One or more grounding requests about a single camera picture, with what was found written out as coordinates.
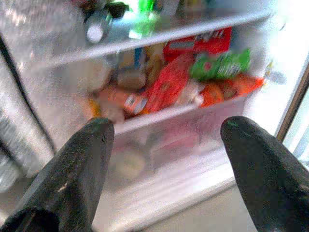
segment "refrigerator drawer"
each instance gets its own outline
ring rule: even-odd
[[[242,115],[247,98],[238,97],[117,134],[106,189],[118,191],[152,177],[175,161],[190,156],[198,160],[222,148],[222,122],[229,116]]]

